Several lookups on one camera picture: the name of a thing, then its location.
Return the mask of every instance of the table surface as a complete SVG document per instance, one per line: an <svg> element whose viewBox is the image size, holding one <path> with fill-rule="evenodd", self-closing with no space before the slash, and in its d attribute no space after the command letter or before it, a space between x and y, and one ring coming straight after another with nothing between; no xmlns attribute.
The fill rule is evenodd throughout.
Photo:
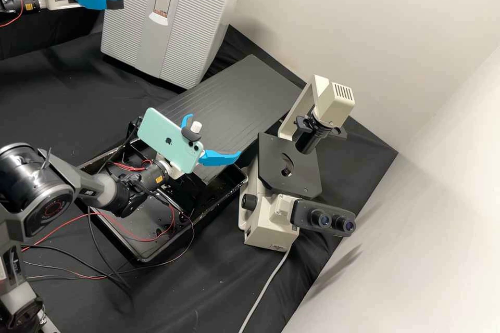
<svg viewBox="0 0 500 333"><path fill-rule="evenodd" d="M54 154L78 165L119 142L130 119L181 92L104 57L99 51L100 37L93 34L0 61L3 143L52 146ZM249 54L296 85L303 84L233 28L207 76ZM351 118L345 128L347 141L327 139L317 148L323 185L318 200L357 214L397 153ZM281 253L243 244L237 212L235 199L197 235L181 258L164 267L129 274L133 304L107 280L45 279L32 285L63 332L235 332L282 258ZM51 227L80 214L73 206ZM98 230L96 236L113 264L124 263L124 256ZM245 332L280 332L339 242L339 238L301 231ZM85 218L55 233L47 244L105 269ZM92 274L72 259L48 250L32 249L24 258ZM30 265L26 271L29 276L68 276Z"/></svg>

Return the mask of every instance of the white appliance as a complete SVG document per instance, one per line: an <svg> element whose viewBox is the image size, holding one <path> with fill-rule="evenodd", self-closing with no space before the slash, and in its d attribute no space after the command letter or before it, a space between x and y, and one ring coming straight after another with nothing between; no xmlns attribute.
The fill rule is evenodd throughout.
<svg viewBox="0 0 500 333"><path fill-rule="evenodd" d="M124 0L106 11L101 51L177 86L198 84L237 0Z"/></svg>

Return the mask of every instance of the white wall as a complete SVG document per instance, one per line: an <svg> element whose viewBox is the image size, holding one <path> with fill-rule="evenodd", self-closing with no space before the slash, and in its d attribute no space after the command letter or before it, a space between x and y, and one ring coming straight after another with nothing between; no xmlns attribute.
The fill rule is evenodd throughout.
<svg viewBox="0 0 500 333"><path fill-rule="evenodd" d="M500 330L500 48L403 149L285 333Z"/></svg>
<svg viewBox="0 0 500 333"><path fill-rule="evenodd" d="M500 43L499 0L239 0L231 22L303 80L351 86L400 149Z"/></svg>

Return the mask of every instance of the vent grille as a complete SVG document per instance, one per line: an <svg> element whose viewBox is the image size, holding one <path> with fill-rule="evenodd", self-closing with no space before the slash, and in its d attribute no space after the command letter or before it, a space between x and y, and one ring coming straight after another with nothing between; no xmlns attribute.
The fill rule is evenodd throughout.
<svg viewBox="0 0 500 333"><path fill-rule="evenodd" d="M338 96L343 97L344 99L347 99L347 100L354 101L353 92L351 91L351 89L349 87L342 86L342 85L339 85L337 83L335 83L334 85L335 85L335 93Z"/></svg>

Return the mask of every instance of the black cylinder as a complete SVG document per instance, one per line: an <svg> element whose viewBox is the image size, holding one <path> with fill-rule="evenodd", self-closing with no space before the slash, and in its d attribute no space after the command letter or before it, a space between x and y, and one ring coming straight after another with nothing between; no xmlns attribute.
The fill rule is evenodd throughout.
<svg viewBox="0 0 500 333"><path fill-rule="evenodd" d="M244 194L241 198L241 208L248 209L249 211L255 210L257 208L257 197L253 194Z"/></svg>
<svg viewBox="0 0 500 333"><path fill-rule="evenodd" d="M346 233L352 233L356 230L356 223L343 216L335 215L332 218L332 228Z"/></svg>
<svg viewBox="0 0 500 333"><path fill-rule="evenodd" d="M332 217L324 210L315 209L310 214L310 221L312 226L325 229L330 227L330 225L332 224Z"/></svg>
<svg viewBox="0 0 500 333"><path fill-rule="evenodd" d="M156 190L168 180L168 173L161 163L153 162L140 172L141 183L148 190Z"/></svg>
<svg viewBox="0 0 500 333"><path fill-rule="evenodd" d="M30 13L40 10L39 0L0 0L0 12Z"/></svg>
<svg viewBox="0 0 500 333"><path fill-rule="evenodd" d="M310 133L302 133L295 142L295 148L300 153L305 155L310 154L318 145L320 140L325 139L332 131L332 127L326 127L320 124L313 115L308 118L309 127L312 129Z"/></svg>

